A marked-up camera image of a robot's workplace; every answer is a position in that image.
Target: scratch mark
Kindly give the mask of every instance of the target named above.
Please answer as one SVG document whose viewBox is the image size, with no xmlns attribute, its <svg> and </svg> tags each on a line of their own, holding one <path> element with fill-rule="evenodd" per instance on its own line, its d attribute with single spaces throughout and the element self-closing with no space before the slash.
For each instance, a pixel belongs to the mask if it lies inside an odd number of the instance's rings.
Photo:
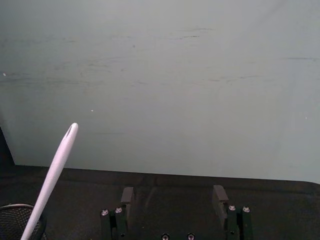
<svg viewBox="0 0 320 240">
<path fill-rule="evenodd" d="M 320 58 L 316 58 L 316 57 L 285 57 L 285 58 L 281 58 L 281 59 L 285 59 L 285 60 L 312 60 L 312 61 L 320 60 Z"/>
<path fill-rule="evenodd" d="M 88 65 L 88 67 L 104 67 L 104 68 L 108 68 L 109 66 L 106 64 L 94 64 L 94 63 L 90 63 Z"/>
<path fill-rule="evenodd" d="M 138 84 L 141 84 L 141 85 L 148 85 L 148 83 L 144 82 L 144 81 L 137 81 Z"/>
<path fill-rule="evenodd" d="M 123 135 L 124 132 L 93 132 L 94 135 Z"/>
<path fill-rule="evenodd" d="M 62 62 L 61 64 L 59 64 L 59 65 L 56 65 L 55 67 L 54 67 L 54 70 L 65 70 L 67 67 L 69 67 L 70 66 L 70 61 L 64 61 L 64 62 Z"/>
<path fill-rule="evenodd" d="M 218 80 L 218 79 L 208 79 L 208 81 L 210 81 L 210 82 L 220 82 L 220 80 Z"/>
<path fill-rule="evenodd" d="M 257 30 L 262 24 L 267 22 L 267 20 L 270 19 L 276 12 L 278 12 L 287 3 L 287 1 L 288 0 L 278 0 L 276 4 L 274 4 L 270 9 L 261 15 L 260 19 L 255 21 L 255 24 L 250 32 Z"/>
<path fill-rule="evenodd" d="M 241 76 L 241 79 L 249 79 L 249 78 L 259 78 L 260 76 L 258 75 L 249 75 L 249 76 Z"/>
<path fill-rule="evenodd" d="M 181 29 L 180 31 L 182 31 L 182 32 L 196 32 L 196 31 L 209 32 L 209 31 L 214 31 L 214 29 L 208 28 L 208 27 L 191 27 L 191 28 Z"/>
<path fill-rule="evenodd" d="M 198 82 L 194 82 L 194 81 L 189 82 L 189 84 L 193 84 L 193 85 L 197 85 L 197 86 L 201 86 L 201 87 L 204 86 L 203 84 L 198 83 Z"/>
<path fill-rule="evenodd" d="M 186 39 L 186 38 L 199 38 L 200 36 L 182 36 L 182 38 Z"/>
</svg>

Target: light blue wall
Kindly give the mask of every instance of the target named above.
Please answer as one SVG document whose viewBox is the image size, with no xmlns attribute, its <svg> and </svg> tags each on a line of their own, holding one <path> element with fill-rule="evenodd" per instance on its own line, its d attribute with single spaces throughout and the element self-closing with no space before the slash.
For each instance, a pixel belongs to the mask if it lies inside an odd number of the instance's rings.
<svg viewBox="0 0 320 240">
<path fill-rule="evenodd" d="M 15 162 L 320 183 L 320 1 L 11 0 L 0 125 Z"/>
</svg>

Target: black object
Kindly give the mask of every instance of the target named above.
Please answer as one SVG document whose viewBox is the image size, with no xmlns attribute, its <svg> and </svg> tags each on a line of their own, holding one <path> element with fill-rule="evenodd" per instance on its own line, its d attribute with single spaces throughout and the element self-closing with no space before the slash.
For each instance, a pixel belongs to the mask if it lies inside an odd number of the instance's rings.
<svg viewBox="0 0 320 240">
<path fill-rule="evenodd" d="M 128 236 L 128 219 L 134 202 L 133 187 L 126 187 L 122 192 L 121 206 L 115 210 L 104 209 L 100 213 L 102 240 L 126 239 Z"/>
<path fill-rule="evenodd" d="M 134 202 L 135 194 L 133 187 L 126 187 L 122 192 L 121 206 L 114 211 L 104 209 L 100 213 L 102 240 L 125 239 L 127 237 L 128 219 L 130 213 L 126 208 L 130 208 Z M 251 210 L 248 206 L 236 207 L 229 204 L 229 198 L 221 185 L 214 185 L 212 192 L 212 204 L 216 214 L 220 219 L 222 229 L 225 231 L 226 240 L 253 240 L 251 223 Z M 163 233 L 158 239 L 169 240 L 170 235 Z M 195 240 L 194 233 L 186 234 L 185 238 L 179 236 L 177 239 Z"/>
<path fill-rule="evenodd" d="M 20 240 L 25 230 L 31 212 L 32 205 L 10 204 L 0 207 L 0 240 Z M 30 240 L 45 240 L 46 220 L 40 217 Z"/>
<path fill-rule="evenodd" d="M 0 127 L 0 168 L 14 166 L 15 162 L 11 156 L 4 133 Z"/>
<path fill-rule="evenodd" d="M 218 215 L 227 240 L 253 240 L 251 210 L 248 206 L 229 204 L 229 198 L 221 185 L 214 185 L 212 204 Z"/>
<path fill-rule="evenodd" d="M 34 204 L 47 173 L 47 167 L 7 169 L 12 177 L 0 177 L 0 206 Z M 132 239 L 160 240 L 168 233 L 177 240 L 178 233 L 186 240 L 190 231 L 195 240 L 221 240 L 224 231 L 212 204 L 214 185 L 224 187 L 237 209 L 250 206 L 255 240 L 320 240 L 319 184 L 68 168 L 45 207 L 45 234 L 50 240 L 101 239 L 100 211 L 120 206 L 124 188 L 133 186 L 128 219 Z"/>
</svg>

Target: black fabric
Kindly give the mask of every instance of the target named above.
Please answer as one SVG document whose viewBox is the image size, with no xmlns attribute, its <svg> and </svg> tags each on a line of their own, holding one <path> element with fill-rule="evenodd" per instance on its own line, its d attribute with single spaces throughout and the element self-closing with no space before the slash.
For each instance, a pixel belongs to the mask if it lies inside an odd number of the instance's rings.
<svg viewBox="0 0 320 240">
<path fill-rule="evenodd" d="M 0 179 L 0 205 L 34 205 L 47 171 L 12 168 Z M 224 186 L 236 206 L 250 207 L 254 239 L 320 239 L 320 187 L 315 183 L 77 169 L 63 170 L 44 210 L 45 232 L 49 240 L 101 239 L 100 211 L 116 208 L 124 187 L 134 186 L 133 239 L 193 232 L 199 240 L 222 240 L 211 203 L 213 185 Z"/>
</svg>

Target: bolt head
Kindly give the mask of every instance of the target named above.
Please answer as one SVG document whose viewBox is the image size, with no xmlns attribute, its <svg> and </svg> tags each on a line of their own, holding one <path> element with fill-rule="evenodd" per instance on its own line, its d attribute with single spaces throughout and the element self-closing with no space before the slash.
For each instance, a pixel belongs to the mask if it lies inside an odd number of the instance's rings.
<svg viewBox="0 0 320 240">
<path fill-rule="evenodd" d="M 161 237 L 162 240 L 169 240 L 169 235 L 168 234 L 163 234 Z"/>
<path fill-rule="evenodd" d="M 105 215 L 107 215 L 109 213 L 109 211 L 107 210 L 107 209 L 103 209 L 102 211 L 101 211 L 101 215 L 102 216 L 105 216 Z"/>
<path fill-rule="evenodd" d="M 189 233 L 187 236 L 188 240 L 195 240 L 195 235 L 193 233 Z"/>
<path fill-rule="evenodd" d="M 116 209 L 115 209 L 115 213 L 116 214 L 119 214 L 119 213 L 121 213 L 122 212 L 122 208 L 121 207 L 117 207 Z"/>
<path fill-rule="evenodd" d="M 244 207 L 242 208 L 242 210 L 243 210 L 245 213 L 249 213 L 249 212 L 250 212 L 250 208 L 247 207 L 247 206 L 244 206 Z"/>
<path fill-rule="evenodd" d="M 236 207 L 233 206 L 233 205 L 230 205 L 230 206 L 229 206 L 229 209 L 230 209 L 231 211 L 234 211 L 234 210 L 236 210 Z"/>
</svg>

